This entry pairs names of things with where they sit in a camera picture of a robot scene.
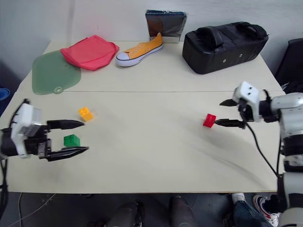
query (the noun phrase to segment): pink cloth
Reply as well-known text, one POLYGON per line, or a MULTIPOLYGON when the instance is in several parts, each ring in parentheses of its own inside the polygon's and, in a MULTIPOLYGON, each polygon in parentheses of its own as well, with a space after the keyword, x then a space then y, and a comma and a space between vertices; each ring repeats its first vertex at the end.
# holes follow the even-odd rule
POLYGON ((68 63, 86 70, 97 70, 108 65, 118 50, 114 43, 93 35, 60 51, 68 63))

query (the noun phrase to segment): sneaker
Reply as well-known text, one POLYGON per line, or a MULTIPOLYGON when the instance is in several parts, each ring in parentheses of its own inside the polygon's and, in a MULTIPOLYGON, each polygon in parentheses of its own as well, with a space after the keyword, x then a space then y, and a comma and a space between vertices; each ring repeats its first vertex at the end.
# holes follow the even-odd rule
POLYGON ((266 198, 260 195, 255 195, 252 199, 256 210, 265 217, 265 219, 274 227, 277 227, 279 224, 280 213, 268 213, 263 208, 263 204, 266 201, 266 198))
POLYGON ((245 201, 244 193, 233 193, 232 194, 233 204, 236 204, 237 201, 245 201))
POLYGON ((139 43, 135 47, 119 53, 116 56, 116 63, 123 67, 136 65, 148 55, 156 53, 162 50, 162 48, 162 35, 158 33, 153 40, 146 43, 139 43))

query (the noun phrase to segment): black duffel bag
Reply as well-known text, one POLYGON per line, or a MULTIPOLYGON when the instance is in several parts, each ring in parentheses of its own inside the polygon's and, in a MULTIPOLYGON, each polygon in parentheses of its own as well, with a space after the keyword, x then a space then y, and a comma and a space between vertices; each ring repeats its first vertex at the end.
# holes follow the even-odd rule
POLYGON ((183 58, 199 74, 253 60, 268 40, 259 25, 237 22, 201 27, 185 35, 183 58))

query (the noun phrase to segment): yellow sneaker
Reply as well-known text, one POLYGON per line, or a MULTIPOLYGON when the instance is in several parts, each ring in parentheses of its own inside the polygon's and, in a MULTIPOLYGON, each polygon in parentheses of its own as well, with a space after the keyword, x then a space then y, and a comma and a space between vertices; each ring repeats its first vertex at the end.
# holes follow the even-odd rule
POLYGON ((139 43, 135 47, 119 53, 116 56, 116 63, 119 66, 132 66, 138 64, 141 60, 152 53, 156 53, 163 48, 162 35, 157 34, 153 40, 145 43, 139 43))

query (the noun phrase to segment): gray floor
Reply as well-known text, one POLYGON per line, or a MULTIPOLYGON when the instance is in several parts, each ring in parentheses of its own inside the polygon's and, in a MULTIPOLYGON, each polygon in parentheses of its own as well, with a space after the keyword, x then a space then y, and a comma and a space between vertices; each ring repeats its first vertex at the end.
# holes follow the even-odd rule
MULTIPOLYGON (((18 220, 20 193, 9 194, 9 204, 1 221, 7 227, 18 220)), ((96 220, 108 220, 116 209, 131 201, 141 201, 145 206, 146 227, 169 227, 169 200, 176 194, 57 194, 41 210, 24 219, 23 227, 86 227, 96 220)), ((180 194, 192 207, 199 227, 223 227, 223 217, 232 211, 232 202, 227 195, 214 193, 180 194)), ((40 207, 52 194, 24 193, 21 198, 22 216, 40 207)), ((246 193, 251 203, 253 193, 246 193)))

